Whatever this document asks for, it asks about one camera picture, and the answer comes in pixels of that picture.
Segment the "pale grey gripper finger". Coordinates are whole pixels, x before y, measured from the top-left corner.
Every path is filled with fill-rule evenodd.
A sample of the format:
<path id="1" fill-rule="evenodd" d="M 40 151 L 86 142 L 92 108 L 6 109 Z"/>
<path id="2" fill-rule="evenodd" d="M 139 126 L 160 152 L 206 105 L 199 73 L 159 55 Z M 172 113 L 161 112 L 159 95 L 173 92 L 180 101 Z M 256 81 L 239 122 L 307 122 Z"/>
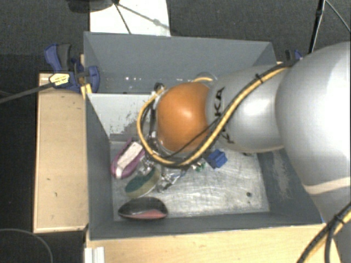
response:
<path id="1" fill-rule="evenodd" d="M 164 193 L 170 186 L 171 184 L 168 181 L 161 180 L 156 185 L 156 191 L 158 193 Z"/>
<path id="2" fill-rule="evenodd" d="M 166 187 L 170 187 L 174 185 L 180 178 L 181 178 L 180 175 L 167 175 L 165 177 Z"/>

